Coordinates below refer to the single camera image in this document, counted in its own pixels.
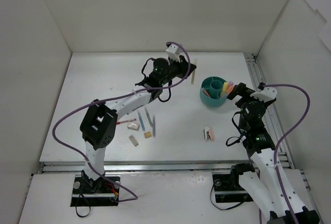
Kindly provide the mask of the yellow slim highlighter pen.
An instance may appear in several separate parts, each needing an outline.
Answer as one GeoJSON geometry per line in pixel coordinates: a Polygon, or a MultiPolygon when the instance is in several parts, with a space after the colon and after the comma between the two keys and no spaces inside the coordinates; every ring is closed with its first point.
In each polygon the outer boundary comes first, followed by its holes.
{"type": "Polygon", "coordinates": [[[197,59],[194,60],[193,64],[195,65],[195,69],[192,71],[191,74],[191,85],[194,85],[194,80],[195,80],[195,70],[197,68],[197,59]]]}

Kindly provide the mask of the orange capped clear highlighter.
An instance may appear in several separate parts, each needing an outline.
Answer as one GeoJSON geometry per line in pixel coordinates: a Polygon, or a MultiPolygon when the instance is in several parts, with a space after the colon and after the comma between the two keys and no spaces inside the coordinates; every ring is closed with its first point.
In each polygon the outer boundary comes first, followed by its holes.
{"type": "Polygon", "coordinates": [[[229,86],[227,89],[227,94],[230,94],[233,91],[234,87],[235,87],[235,85],[229,86]]]}

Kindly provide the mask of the fat yellow highlighter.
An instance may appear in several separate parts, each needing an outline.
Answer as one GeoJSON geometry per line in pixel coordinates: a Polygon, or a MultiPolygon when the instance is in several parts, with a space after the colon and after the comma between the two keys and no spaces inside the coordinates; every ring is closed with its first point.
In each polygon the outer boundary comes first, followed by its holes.
{"type": "Polygon", "coordinates": [[[229,83],[228,82],[224,82],[223,88],[222,88],[221,93],[220,93],[220,97],[223,97],[223,96],[225,96],[227,94],[228,86],[229,86],[229,83]]]}

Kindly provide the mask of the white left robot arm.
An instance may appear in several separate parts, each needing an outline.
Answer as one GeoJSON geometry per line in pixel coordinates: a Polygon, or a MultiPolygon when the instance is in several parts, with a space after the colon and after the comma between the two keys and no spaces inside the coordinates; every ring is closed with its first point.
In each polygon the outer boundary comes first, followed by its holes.
{"type": "Polygon", "coordinates": [[[174,78],[183,79],[191,75],[196,65],[180,55],[179,61],[170,58],[150,58],[153,70],[143,80],[135,84],[133,94],[123,100],[117,100],[108,107],[99,103],[88,108],[80,125],[82,138],[85,141],[88,161],[81,172],[85,187],[93,193],[103,188],[104,157],[106,147],[115,136],[117,121],[159,98],[164,86],[171,86],[174,78]]]}

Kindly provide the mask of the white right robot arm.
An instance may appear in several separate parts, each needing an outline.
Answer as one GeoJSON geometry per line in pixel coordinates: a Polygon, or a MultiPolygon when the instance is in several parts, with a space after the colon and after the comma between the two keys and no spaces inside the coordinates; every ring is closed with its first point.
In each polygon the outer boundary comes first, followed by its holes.
{"type": "Polygon", "coordinates": [[[229,100],[236,102],[240,136],[236,143],[245,148],[249,163],[231,168],[229,183],[243,188],[261,210],[267,223],[319,223],[315,210],[309,210],[292,187],[278,157],[279,143],[274,143],[262,121],[267,108],[276,101],[277,90],[272,85],[259,84],[259,91],[244,83],[234,85],[229,100]]]}

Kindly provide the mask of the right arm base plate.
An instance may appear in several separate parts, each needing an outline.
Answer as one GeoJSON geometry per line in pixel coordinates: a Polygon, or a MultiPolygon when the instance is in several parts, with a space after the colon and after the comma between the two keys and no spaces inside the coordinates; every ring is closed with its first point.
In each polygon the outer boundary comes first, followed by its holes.
{"type": "Polygon", "coordinates": [[[252,197],[240,185],[234,183],[231,174],[213,174],[212,197],[216,203],[252,202],[252,197]]]}

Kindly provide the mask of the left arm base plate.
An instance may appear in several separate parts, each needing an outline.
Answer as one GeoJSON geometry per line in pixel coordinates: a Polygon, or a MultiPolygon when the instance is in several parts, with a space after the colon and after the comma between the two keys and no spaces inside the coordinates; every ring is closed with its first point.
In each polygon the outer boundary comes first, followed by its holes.
{"type": "Polygon", "coordinates": [[[119,188],[112,183],[102,179],[97,189],[92,189],[81,176],[75,176],[71,207],[118,206],[118,200],[119,188]]]}

